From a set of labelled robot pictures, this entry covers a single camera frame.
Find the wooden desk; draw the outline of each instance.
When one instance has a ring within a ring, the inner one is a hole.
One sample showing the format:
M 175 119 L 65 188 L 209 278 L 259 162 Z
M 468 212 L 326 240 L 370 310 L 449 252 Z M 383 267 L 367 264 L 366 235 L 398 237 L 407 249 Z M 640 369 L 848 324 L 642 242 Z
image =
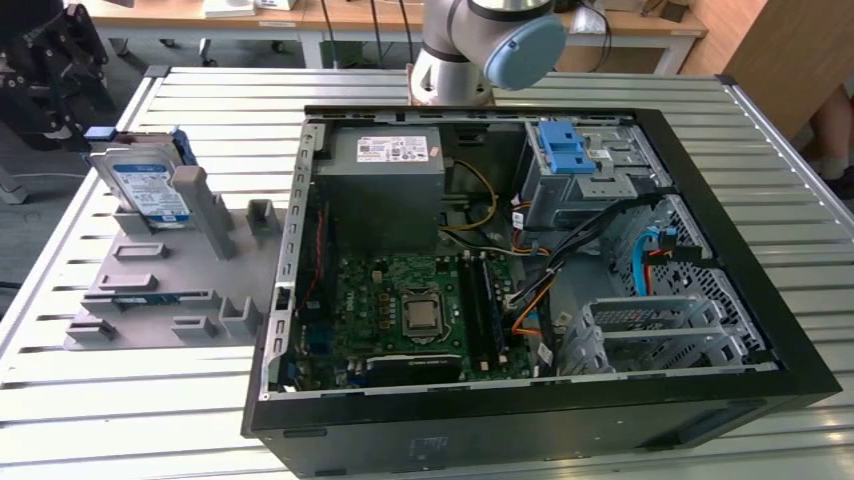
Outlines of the wooden desk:
M 305 16 L 301 29 L 315 31 L 329 40 L 326 20 L 321 0 L 303 0 Z M 335 39 L 342 41 L 373 41 L 374 18 L 369 0 L 327 0 L 330 21 Z M 424 26 L 424 7 L 406 6 L 413 40 L 421 42 Z M 614 32 L 614 47 L 660 48 L 665 50 L 656 73 L 673 75 L 680 72 L 697 38 L 706 35 L 708 29 L 700 19 L 689 13 L 681 23 L 661 18 L 642 17 L 630 12 L 608 12 Z M 401 6 L 397 2 L 377 1 L 377 17 L 381 27 L 381 40 L 406 42 L 406 26 Z M 562 15 L 568 28 L 573 24 L 573 15 Z M 568 45 L 602 47 L 604 35 L 576 34 L 568 36 Z
M 319 0 L 301 0 L 295 10 L 258 10 L 254 17 L 205 18 L 202 0 L 137 0 L 133 9 L 103 0 L 79 0 L 93 15 L 99 33 L 107 38 L 231 38 L 241 40 L 297 40 L 303 46 L 307 68 L 323 68 L 321 44 L 330 38 Z M 327 0 L 330 19 L 339 41 L 374 41 L 374 19 L 369 0 Z M 413 41 L 421 42 L 424 7 L 407 5 Z M 377 1 L 381 40 L 406 42 L 403 15 L 397 2 Z M 644 18 L 629 12 L 608 12 L 614 31 L 614 47 L 665 49 L 656 68 L 676 74 L 706 27 L 689 14 L 682 23 Z M 564 15 L 572 25 L 573 16 Z M 568 45 L 602 47 L 604 35 L 569 35 Z
M 254 17 L 205 18 L 202 0 L 137 0 L 134 8 L 125 8 L 103 0 L 75 0 L 86 5 L 99 31 L 114 27 L 154 27 L 162 29 L 281 29 L 269 22 L 293 23 L 297 28 L 305 10 L 258 9 Z

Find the metal slatted table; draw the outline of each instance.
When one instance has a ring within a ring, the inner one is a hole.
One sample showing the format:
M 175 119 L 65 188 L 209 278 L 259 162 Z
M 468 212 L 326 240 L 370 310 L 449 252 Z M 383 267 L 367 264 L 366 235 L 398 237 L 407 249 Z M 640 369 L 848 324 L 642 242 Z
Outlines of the metal slatted table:
M 554 75 L 497 97 L 665 112 L 847 391 L 693 450 L 428 476 L 854 478 L 854 221 L 741 90 L 713 78 Z M 181 124 L 227 204 L 263 194 L 286 206 L 305 105 L 405 101 L 403 72 L 175 68 L 145 79 L 121 127 Z M 115 207 L 91 173 L 0 323 L 0 476 L 290 478 L 239 435 L 251 347 L 63 351 Z

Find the black computer chassis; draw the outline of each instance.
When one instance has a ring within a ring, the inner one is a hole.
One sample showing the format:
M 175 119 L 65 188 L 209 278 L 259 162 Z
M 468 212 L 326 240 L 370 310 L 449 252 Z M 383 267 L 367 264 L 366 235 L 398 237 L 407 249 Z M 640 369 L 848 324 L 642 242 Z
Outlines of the black computer chassis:
M 354 111 L 362 116 L 351 115 Z M 361 124 L 373 113 L 629 115 L 641 126 L 780 370 L 557 383 L 528 388 L 259 400 L 263 335 L 243 434 L 299 477 L 441 470 L 694 447 L 774 411 L 841 391 L 662 113 L 644 109 L 307 107 L 310 122 Z

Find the yellow wire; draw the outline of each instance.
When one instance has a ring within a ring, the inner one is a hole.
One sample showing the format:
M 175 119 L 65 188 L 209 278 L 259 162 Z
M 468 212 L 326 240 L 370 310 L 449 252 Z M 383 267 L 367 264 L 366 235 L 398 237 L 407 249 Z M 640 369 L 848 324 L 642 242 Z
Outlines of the yellow wire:
M 490 190 L 490 198 L 493 199 L 493 205 L 490 206 L 490 211 L 488 212 L 486 217 L 484 217 L 482 220 L 477 221 L 476 223 L 470 223 L 469 225 L 440 227 L 440 230 L 446 230 L 446 231 L 472 230 L 473 228 L 478 228 L 481 225 L 484 225 L 493 219 L 493 217 L 496 216 L 496 212 L 498 211 L 498 196 L 496 195 L 496 190 L 493 189 L 493 185 L 490 184 L 486 177 L 481 174 L 478 169 L 472 166 L 472 164 L 464 162 L 462 160 L 454 160 L 454 163 L 460 163 L 465 165 L 466 168 L 469 168 L 469 171 L 474 173 L 476 177 L 478 177 L 478 179 L 484 182 L 484 185 L 486 185 L 486 188 Z
M 517 247 L 517 241 L 516 240 L 517 240 L 517 237 L 516 237 L 516 233 L 514 233 L 514 237 L 512 238 L 512 241 L 510 241 L 512 250 L 514 252 L 517 252 L 517 253 L 532 253 L 532 250 L 533 250 L 532 248 L 520 248 L 520 247 Z M 544 247 L 540 247 L 538 253 L 541 255 L 552 255 L 552 251 L 548 248 L 544 248 Z

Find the table leg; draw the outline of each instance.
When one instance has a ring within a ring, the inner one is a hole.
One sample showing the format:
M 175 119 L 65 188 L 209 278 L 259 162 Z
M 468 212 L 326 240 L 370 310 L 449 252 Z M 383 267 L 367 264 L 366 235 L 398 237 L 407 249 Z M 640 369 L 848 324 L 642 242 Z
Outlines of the table leg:
M 217 63 L 217 60 L 214 60 L 209 56 L 210 50 L 211 50 L 211 39 L 210 38 L 203 38 L 199 41 L 199 58 L 202 58 L 202 66 L 203 67 L 218 67 L 219 64 Z
M 670 46 L 656 67 L 656 75 L 677 75 L 692 52 L 694 37 L 669 37 Z
M 27 190 L 0 167 L 0 200 L 10 205 L 19 205 L 27 201 Z
M 321 32 L 301 32 L 299 41 L 303 45 L 303 58 L 306 59 L 306 68 L 323 68 L 323 51 L 321 45 L 323 43 L 323 34 Z
M 127 38 L 111 38 L 110 45 L 113 45 L 113 49 L 117 52 L 117 56 L 125 57 L 131 50 L 129 49 L 129 39 Z

